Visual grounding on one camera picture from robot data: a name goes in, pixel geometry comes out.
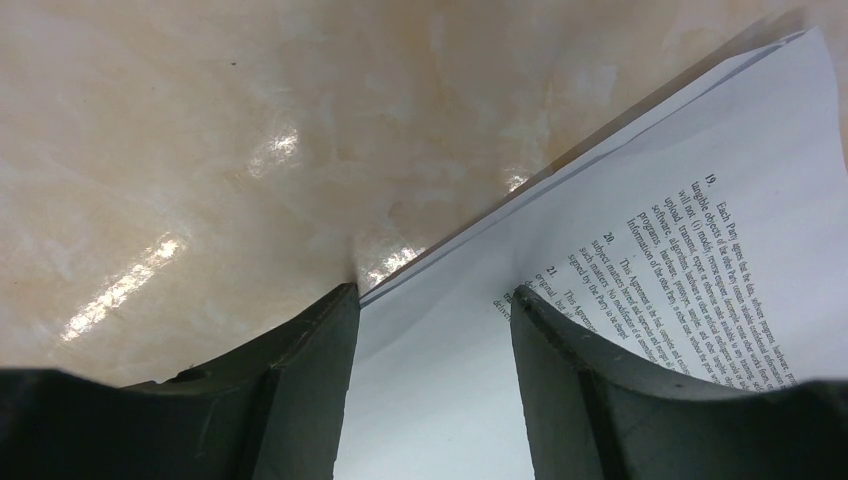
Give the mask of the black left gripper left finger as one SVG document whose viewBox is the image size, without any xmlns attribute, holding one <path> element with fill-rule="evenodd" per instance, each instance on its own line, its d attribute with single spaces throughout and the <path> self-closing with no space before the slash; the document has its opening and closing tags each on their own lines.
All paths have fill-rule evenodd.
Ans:
<svg viewBox="0 0 848 480">
<path fill-rule="evenodd" d="M 5 479 L 329 479 L 359 329 L 344 283 L 165 382 L 1 372 Z"/>
</svg>

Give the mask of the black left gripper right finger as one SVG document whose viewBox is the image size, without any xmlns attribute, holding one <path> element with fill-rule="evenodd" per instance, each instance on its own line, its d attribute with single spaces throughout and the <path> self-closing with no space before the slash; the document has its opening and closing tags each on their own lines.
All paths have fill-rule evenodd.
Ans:
<svg viewBox="0 0 848 480">
<path fill-rule="evenodd" d="M 510 331 L 539 479 L 843 479 L 847 385 L 751 393 L 645 360 L 521 286 Z"/>
</svg>

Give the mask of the white printed paper stack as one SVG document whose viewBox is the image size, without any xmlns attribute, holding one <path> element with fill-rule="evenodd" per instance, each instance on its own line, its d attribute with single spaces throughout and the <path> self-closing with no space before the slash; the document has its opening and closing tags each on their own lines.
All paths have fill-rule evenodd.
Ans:
<svg viewBox="0 0 848 480">
<path fill-rule="evenodd" d="M 338 479 L 531 479 L 525 286 L 734 390 L 847 375 L 847 172 L 813 28 L 732 57 L 364 296 Z"/>
</svg>

